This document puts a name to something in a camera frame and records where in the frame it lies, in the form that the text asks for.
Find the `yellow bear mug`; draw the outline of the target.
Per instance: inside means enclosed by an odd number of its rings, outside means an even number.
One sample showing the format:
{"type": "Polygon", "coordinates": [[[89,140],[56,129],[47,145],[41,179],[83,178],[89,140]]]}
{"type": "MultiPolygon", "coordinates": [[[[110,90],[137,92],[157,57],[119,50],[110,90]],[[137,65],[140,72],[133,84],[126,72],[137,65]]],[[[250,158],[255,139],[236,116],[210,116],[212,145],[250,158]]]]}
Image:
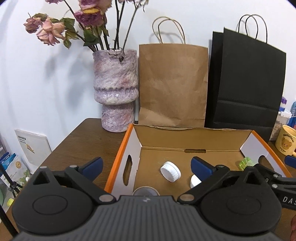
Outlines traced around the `yellow bear mug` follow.
{"type": "Polygon", "coordinates": [[[296,149],[295,129],[287,125],[282,125],[280,133],[276,139],[275,147],[285,156],[294,156],[296,149]]]}

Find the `red cardboard box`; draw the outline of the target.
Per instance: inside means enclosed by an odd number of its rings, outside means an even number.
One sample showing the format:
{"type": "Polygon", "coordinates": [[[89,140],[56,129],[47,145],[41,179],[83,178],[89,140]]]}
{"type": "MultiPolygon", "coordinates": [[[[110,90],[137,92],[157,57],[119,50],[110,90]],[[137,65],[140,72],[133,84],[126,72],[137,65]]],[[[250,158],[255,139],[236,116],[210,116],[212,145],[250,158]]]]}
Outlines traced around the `red cardboard box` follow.
{"type": "Polygon", "coordinates": [[[177,198],[190,188],[194,156],[233,171],[239,169],[244,157],[257,163],[264,156],[274,171],[284,177],[292,176],[255,131],[129,125],[104,190],[118,198],[131,195],[138,187],[149,186],[160,195],[177,198]],[[181,178],[175,182],[169,182],[160,172],[166,161],[174,163],[181,172],[181,178]]]}

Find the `brown paper bag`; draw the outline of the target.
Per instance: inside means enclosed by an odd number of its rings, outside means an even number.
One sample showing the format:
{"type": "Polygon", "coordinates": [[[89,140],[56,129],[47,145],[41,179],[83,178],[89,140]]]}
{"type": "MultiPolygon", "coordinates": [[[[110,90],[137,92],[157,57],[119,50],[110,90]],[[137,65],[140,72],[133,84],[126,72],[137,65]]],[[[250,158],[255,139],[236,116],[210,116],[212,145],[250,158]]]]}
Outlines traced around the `brown paper bag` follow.
{"type": "Polygon", "coordinates": [[[208,87],[208,48],[163,42],[139,46],[138,123],[202,128],[208,87]]]}

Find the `white booklet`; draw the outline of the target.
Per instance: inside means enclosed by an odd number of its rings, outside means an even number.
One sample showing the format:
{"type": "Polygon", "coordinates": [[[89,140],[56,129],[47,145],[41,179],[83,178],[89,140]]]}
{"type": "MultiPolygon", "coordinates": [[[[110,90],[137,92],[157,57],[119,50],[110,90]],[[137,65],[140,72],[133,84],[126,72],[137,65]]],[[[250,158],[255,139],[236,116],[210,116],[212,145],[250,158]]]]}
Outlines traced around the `white booklet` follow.
{"type": "Polygon", "coordinates": [[[19,129],[15,129],[15,134],[30,164],[40,166],[51,154],[52,150],[46,136],[19,129]]]}

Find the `grey tape roll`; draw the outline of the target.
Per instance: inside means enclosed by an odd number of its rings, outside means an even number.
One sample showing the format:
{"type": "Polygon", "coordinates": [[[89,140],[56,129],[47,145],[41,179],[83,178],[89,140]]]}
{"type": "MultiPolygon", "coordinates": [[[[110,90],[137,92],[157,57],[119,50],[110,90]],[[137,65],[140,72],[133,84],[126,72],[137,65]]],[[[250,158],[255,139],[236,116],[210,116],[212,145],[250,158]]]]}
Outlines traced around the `grey tape roll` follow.
{"type": "Polygon", "coordinates": [[[152,187],[142,186],[134,190],[132,195],[133,196],[159,196],[159,192],[152,187]]]}

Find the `purple ceramic vase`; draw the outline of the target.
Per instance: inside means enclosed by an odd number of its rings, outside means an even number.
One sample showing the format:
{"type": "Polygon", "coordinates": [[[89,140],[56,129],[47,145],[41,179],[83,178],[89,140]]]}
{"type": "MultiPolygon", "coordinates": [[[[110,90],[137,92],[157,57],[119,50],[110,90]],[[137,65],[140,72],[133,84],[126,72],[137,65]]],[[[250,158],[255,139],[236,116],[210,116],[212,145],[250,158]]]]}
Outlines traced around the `purple ceramic vase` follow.
{"type": "Polygon", "coordinates": [[[94,99],[102,105],[102,127],[122,133],[134,121],[138,98],[137,51],[100,50],[93,53],[94,99]]]}

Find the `white spray bottle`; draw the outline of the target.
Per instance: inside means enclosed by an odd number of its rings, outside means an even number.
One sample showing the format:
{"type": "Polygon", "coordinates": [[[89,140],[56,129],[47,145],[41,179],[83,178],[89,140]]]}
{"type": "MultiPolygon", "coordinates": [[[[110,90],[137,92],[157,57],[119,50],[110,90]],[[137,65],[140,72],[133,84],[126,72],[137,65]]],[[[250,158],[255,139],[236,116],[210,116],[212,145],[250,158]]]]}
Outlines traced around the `white spray bottle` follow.
{"type": "Polygon", "coordinates": [[[190,179],[190,188],[194,188],[200,183],[201,183],[201,180],[196,175],[193,175],[190,179]]]}

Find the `white round lid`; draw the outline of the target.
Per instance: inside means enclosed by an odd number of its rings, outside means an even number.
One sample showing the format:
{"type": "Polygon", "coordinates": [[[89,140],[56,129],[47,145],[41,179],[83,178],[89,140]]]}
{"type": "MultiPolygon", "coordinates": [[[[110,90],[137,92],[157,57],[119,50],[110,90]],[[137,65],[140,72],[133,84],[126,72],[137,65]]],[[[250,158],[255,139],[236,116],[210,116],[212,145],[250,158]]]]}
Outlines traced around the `white round lid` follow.
{"type": "Polygon", "coordinates": [[[160,172],[169,182],[175,182],[181,178],[181,172],[179,168],[170,161],[166,161],[163,166],[161,166],[160,172]]]}

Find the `dried pink roses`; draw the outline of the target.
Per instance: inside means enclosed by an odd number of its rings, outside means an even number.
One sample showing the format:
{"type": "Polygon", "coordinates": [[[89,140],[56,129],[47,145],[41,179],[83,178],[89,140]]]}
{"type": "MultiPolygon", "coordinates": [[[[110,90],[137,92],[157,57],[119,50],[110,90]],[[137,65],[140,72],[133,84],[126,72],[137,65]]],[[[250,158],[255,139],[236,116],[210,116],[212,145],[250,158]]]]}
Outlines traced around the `dried pink roses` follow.
{"type": "Polygon", "coordinates": [[[83,46],[92,52],[99,50],[125,51],[126,42],[130,34],[135,15],[139,9],[149,3],[148,1],[79,1],[79,10],[74,11],[68,1],[62,1],[72,13],[73,18],[52,18],[46,13],[37,13],[29,16],[23,24],[29,34],[36,34],[37,38],[45,45],[53,46],[61,41],[69,49],[72,40],[80,39],[83,46]],[[109,44],[109,31],[107,30],[107,11],[115,3],[116,34],[114,44],[109,44]],[[123,46],[119,44],[120,25],[123,18],[125,5],[131,3],[134,7],[123,46]]]}

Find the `clear food storage container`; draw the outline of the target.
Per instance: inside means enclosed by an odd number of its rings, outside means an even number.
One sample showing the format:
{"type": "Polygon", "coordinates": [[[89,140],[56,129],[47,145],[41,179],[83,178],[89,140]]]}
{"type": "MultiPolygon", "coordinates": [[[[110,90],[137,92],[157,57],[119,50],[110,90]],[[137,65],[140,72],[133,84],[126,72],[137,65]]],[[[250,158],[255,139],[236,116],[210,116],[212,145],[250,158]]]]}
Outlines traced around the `clear food storage container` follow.
{"type": "Polygon", "coordinates": [[[269,138],[270,141],[276,141],[280,133],[281,127],[283,125],[286,125],[291,117],[292,113],[288,110],[278,112],[275,124],[273,126],[273,130],[271,132],[271,136],[269,138]]]}

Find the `purple lidded jar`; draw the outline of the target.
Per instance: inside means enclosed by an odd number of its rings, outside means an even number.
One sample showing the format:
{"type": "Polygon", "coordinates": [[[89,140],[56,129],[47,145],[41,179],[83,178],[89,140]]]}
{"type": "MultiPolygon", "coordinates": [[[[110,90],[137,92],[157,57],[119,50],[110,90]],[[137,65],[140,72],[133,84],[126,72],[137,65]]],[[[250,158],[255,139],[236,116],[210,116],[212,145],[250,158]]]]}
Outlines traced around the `purple lidded jar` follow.
{"type": "Polygon", "coordinates": [[[295,113],[295,102],[292,104],[290,109],[286,107],[287,105],[287,99],[283,96],[281,98],[281,103],[280,103],[280,116],[287,118],[287,125],[295,128],[295,122],[296,122],[296,113],[295,113]]]}

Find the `black paper bag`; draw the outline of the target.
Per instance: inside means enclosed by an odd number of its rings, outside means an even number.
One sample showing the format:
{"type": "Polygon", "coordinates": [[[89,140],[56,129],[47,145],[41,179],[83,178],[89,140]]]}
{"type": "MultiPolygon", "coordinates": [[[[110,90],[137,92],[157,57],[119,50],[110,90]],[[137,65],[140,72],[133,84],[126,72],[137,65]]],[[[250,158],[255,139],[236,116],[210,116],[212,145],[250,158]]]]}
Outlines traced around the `black paper bag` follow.
{"type": "Polygon", "coordinates": [[[285,52],[238,31],[213,32],[205,127],[254,130],[269,141],[286,58],[285,52]]]}

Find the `blue white package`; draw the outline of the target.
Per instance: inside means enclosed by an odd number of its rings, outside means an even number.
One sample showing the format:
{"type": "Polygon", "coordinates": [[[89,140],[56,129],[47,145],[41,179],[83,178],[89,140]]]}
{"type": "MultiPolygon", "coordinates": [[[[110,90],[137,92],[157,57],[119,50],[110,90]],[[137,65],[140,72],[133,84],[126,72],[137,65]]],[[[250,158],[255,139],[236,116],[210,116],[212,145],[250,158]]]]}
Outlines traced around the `blue white package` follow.
{"type": "Polygon", "coordinates": [[[30,170],[27,168],[22,158],[15,153],[6,152],[1,157],[1,164],[8,173],[11,180],[24,186],[31,177],[30,170]]]}

